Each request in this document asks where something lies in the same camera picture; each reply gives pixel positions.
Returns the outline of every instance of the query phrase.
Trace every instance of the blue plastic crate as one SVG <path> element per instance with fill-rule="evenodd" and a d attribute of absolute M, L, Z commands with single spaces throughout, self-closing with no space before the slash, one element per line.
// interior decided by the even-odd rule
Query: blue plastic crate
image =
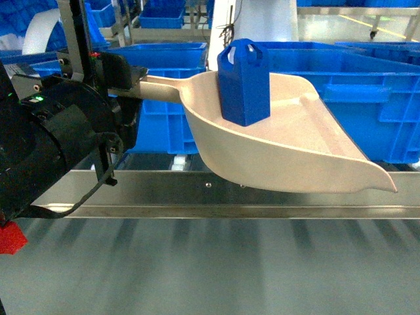
<path fill-rule="evenodd" d="M 312 0 L 297 0 L 298 7 L 311 7 Z"/>
<path fill-rule="evenodd" d="M 183 7 L 185 0 L 148 0 L 147 4 L 151 7 Z"/>
<path fill-rule="evenodd" d="M 336 43 L 339 47 L 362 49 L 366 56 L 419 65 L 420 43 Z"/>
<path fill-rule="evenodd" d="M 314 41 L 261 41 L 258 42 L 258 44 L 267 49 L 347 49 L 347 47 L 317 43 Z"/>
<path fill-rule="evenodd" d="M 365 0 L 364 7 L 413 8 L 420 5 L 419 0 Z"/>
<path fill-rule="evenodd" d="M 312 0 L 314 7 L 342 7 L 346 4 L 346 0 Z"/>
<path fill-rule="evenodd" d="M 364 7 L 365 0 L 347 0 L 346 4 L 350 7 Z"/>
<path fill-rule="evenodd" d="M 108 49 L 132 66 L 149 68 L 150 75 L 183 79 L 205 71 L 204 43 L 143 44 Z M 32 65 L 39 75 L 60 73 L 57 60 Z M 144 100 L 136 146 L 131 153 L 198 153 L 181 104 Z"/>
<path fill-rule="evenodd" d="M 89 0 L 92 6 L 94 19 L 100 28 L 109 28 L 116 23 L 116 16 L 111 0 Z M 135 7 L 135 0 L 127 0 L 129 9 Z M 123 0 L 119 0 L 121 13 L 125 14 L 125 6 Z"/>
<path fill-rule="evenodd" d="M 213 26 L 213 11 L 215 10 L 215 0 L 208 0 L 207 6 L 207 23 L 209 24 L 209 30 Z"/>
<path fill-rule="evenodd" d="M 146 4 L 140 14 L 142 28 L 182 28 L 185 7 L 153 7 Z"/>
<path fill-rule="evenodd" d="M 369 159 L 419 160 L 420 67 L 342 51 L 269 52 L 270 70 L 308 79 Z"/>

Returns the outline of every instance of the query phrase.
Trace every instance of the blue plastic object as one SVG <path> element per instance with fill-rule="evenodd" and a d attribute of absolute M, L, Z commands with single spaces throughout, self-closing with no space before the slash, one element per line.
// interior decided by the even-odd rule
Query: blue plastic object
<path fill-rule="evenodd" d="M 94 19 L 100 28 L 109 28 L 115 24 L 116 17 L 111 0 L 89 0 L 89 3 L 92 6 Z M 127 0 L 127 4 L 131 9 L 135 6 L 135 0 Z M 119 6 L 121 13 L 125 14 L 123 0 L 119 0 Z"/>
<path fill-rule="evenodd" d="M 420 64 L 420 43 L 336 43 L 339 47 L 356 47 L 362 50 L 355 51 L 366 56 L 386 60 Z"/>
<path fill-rule="evenodd" d="M 270 116 L 268 61 L 267 49 L 249 39 L 233 41 L 218 55 L 223 118 L 248 126 Z"/>
<path fill-rule="evenodd" d="M 183 79 L 205 71 L 205 43 L 145 44 L 110 49 L 150 75 Z M 181 104 L 144 100 L 136 146 L 131 153 L 196 154 L 198 149 Z"/>
<path fill-rule="evenodd" d="M 342 7 L 346 0 L 312 0 L 314 7 Z"/>
<path fill-rule="evenodd" d="M 213 25 L 213 11 L 215 10 L 215 0 L 208 0 L 207 2 L 207 23 L 209 24 L 209 30 Z"/>
<path fill-rule="evenodd" d="M 312 0 L 297 0 L 298 7 L 311 7 Z"/>
<path fill-rule="evenodd" d="M 140 14 L 142 28 L 181 28 L 184 25 L 185 7 L 144 6 Z"/>
<path fill-rule="evenodd" d="M 269 53 L 270 70 L 308 79 L 369 159 L 419 160 L 420 67 L 343 51 Z"/>
<path fill-rule="evenodd" d="M 183 7 L 185 0 L 148 0 L 148 5 L 152 7 Z"/>
<path fill-rule="evenodd" d="M 267 49 L 347 49 L 337 45 L 317 43 L 314 41 L 259 41 Z"/>
<path fill-rule="evenodd" d="M 365 0 L 365 7 L 379 8 L 414 8 L 420 5 L 419 0 Z"/>

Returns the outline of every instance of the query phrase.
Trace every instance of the wire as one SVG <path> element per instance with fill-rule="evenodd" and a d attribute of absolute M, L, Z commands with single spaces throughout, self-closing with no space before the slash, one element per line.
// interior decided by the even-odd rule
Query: wire
<path fill-rule="evenodd" d="M 109 176 L 111 176 L 112 172 L 117 167 L 118 163 L 121 161 L 123 151 L 124 151 L 124 144 L 122 139 L 119 137 L 116 133 L 99 133 L 97 134 L 99 137 L 100 142 L 103 140 L 111 140 L 116 142 L 117 144 L 117 160 L 115 163 L 109 166 L 109 168 L 106 170 L 106 172 L 103 174 L 103 176 L 98 180 L 97 184 L 89 190 L 87 194 L 85 194 L 79 202 L 75 203 L 73 207 L 67 211 L 64 212 L 55 212 L 51 211 L 50 209 L 44 208 L 44 207 L 38 207 L 36 205 L 31 205 L 27 211 L 23 211 L 21 214 L 19 214 L 19 217 L 21 218 L 42 218 L 42 219 L 61 219 L 64 217 L 67 217 L 68 215 L 71 215 L 74 211 L 76 211 L 78 208 L 80 208 L 81 205 L 83 205 L 92 195 L 98 191 L 98 189 L 106 182 Z"/>
<path fill-rule="evenodd" d="M 231 5 L 230 6 L 229 24 L 217 27 L 218 29 L 222 29 L 222 32 L 220 33 L 219 37 L 223 37 L 223 47 L 224 48 L 229 46 L 235 38 L 235 23 L 236 23 L 236 21 L 238 21 L 238 18 L 241 15 L 242 3 L 243 3 L 243 0 L 241 0 L 238 15 L 235 17 L 235 19 L 233 21 L 232 21 L 233 5 Z"/>

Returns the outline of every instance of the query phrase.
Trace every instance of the scoop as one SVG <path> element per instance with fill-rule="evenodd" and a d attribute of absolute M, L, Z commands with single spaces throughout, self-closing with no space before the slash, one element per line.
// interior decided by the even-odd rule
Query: scoop
<path fill-rule="evenodd" d="M 367 159 L 302 77 L 271 73 L 271 116 L 247 127 L 223 119 L 217 72 L 147 76 L 130 91 L 110 92 L 182 103 L 201 158 L 231 182 L 282 192 L 396 192 L 389 174 Z"/>

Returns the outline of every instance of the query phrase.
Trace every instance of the metal frame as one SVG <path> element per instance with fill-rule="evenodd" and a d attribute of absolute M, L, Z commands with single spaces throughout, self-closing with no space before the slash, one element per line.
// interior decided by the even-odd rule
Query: metal frame
<path fill-rule="evenodd" d="M 119 184 L 103 186 L 70 217 L 88 218 L 420 218 L 420 173 L 390 172 L 399 193 L 293 194 L 247 188 L 208 172 L 116 171 Z M 34 204 L 70 208 L 96 182 L 93 171 L 72 171 Z"/>

